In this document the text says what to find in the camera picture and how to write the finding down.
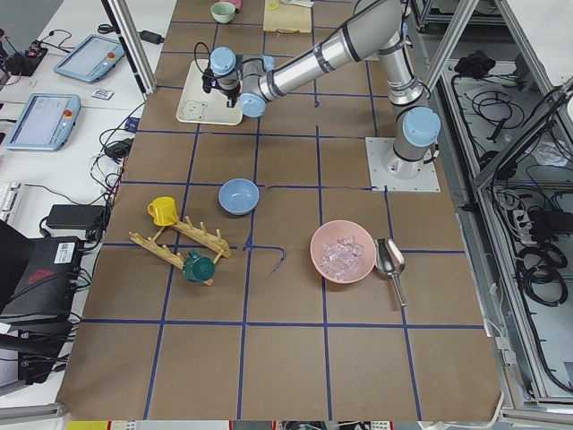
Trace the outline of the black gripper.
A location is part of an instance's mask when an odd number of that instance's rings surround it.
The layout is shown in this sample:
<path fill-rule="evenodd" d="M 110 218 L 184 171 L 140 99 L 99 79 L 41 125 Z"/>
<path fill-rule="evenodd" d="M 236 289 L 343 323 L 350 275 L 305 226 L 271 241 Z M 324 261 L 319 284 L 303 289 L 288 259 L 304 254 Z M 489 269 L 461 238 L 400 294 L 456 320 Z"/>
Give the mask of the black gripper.
<path fill-rule="evenodd" d="M 215 73 L 207 69 L 202 73 L 202 90 L 210 94 L 213 90 L 218 90 L 227 98 L 226 106 L 232 108 L 236 105 L 241 91 L 241 83 L 236 70 L 227 73 Z"/>

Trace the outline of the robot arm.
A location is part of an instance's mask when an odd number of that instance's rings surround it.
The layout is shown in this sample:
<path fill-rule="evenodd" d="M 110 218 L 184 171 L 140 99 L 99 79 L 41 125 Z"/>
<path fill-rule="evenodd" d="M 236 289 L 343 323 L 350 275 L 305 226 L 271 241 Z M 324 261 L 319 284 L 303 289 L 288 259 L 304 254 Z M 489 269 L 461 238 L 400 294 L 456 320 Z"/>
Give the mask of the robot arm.
<path fill-rule="evenodd" d="M 229 107 L 252 118 L 267 105 L 350 62 L 377 56 L 389 85 L 397 137 L 381 164 L 398 179 L 421 171 L 441 122 L 427 106 L 430 92 L 415 74 L 406 50 L 405 8 L 399 1 L 358 1 L 353 15 L 307 52 L 274 68 L 264 56 L 238 55 L 228 47 L 210 53 L 201 71 L 205 93 L 218 90 Z"/>

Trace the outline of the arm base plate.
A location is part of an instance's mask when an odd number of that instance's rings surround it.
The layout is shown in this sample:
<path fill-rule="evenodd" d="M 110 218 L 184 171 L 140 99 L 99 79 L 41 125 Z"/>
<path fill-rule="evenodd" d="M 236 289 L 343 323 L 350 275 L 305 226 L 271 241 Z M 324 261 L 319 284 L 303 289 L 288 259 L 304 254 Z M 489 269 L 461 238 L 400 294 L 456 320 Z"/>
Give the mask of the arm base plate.
<path fill-rule="evenodd" d="M 404 161 L 395 154 L 394 141 L 390 137 L 365 138 L 371 188 L 379 192 L 439 193 L 431 150 L 421 160 Z"/>

